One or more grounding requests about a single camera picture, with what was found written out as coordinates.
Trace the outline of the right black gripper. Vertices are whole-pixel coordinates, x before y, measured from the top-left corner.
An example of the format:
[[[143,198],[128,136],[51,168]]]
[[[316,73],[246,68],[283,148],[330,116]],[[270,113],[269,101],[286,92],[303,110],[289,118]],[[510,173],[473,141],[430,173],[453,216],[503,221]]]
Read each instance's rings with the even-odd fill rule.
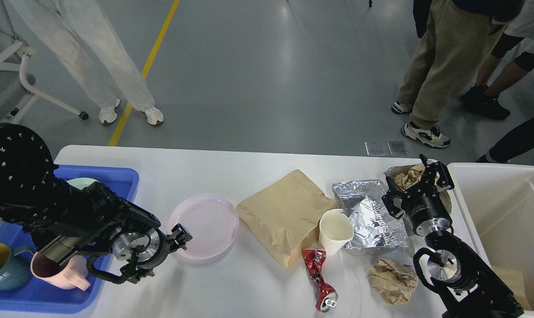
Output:
[[[401,191],[392,177],[386,177],[389,190],[382,201],[390,216],[401,219],[408,235],[426,235],[437,230],[448,230],[452,226],[449,215],[439,193],[454,189],[455,185],[448,167],[439,161],[428,162],[420,154],[424,172],[420,181],[410,189]]]

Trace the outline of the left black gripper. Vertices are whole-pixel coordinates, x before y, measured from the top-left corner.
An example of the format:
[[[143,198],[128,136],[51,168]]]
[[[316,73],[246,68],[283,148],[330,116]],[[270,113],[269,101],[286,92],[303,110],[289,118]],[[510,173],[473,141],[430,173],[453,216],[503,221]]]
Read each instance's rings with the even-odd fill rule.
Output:
[[[154,276],[154,268],[159,266],[169,254],[178,250],[186,251],[193,236],[180,223],[172,228],[171,234],[159,229],[146,232],[124,230],[117,226],[110,233],[110,251],[120,261],[127,264],[120,269],[120,276],[114,275],[110,282],[122,284],[126,281],[136,284],[141,278]]]

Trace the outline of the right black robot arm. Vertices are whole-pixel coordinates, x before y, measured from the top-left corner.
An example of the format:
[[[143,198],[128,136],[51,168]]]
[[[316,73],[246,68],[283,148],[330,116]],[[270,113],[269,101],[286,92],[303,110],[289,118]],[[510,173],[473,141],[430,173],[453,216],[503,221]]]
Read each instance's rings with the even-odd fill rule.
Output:
[[[406,215],[412,232],[425,238],[426,247],[413,257],[415,272],[445,305],[444,318],[517,318],[524,309],[515,295],[481,257],[450,232],[452,219],[440,193],[453,189],[448,168],[420,155],[424,174],[402,190],[386,177],[388,191],[382,201],[388,213]]]

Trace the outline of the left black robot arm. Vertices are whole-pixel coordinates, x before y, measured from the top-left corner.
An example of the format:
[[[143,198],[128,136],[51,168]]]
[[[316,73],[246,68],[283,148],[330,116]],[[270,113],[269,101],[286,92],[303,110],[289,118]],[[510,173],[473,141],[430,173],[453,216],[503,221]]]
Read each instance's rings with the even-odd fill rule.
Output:
[[[0,123],[0,218],[30,233],[39,254],[59,265],[87,255],[92,276],[135,284],[187,248],[192,235],[181,224],[164,234],[156,216],[108,186],[77,189],[55,176],[57,168],[37,133]]]

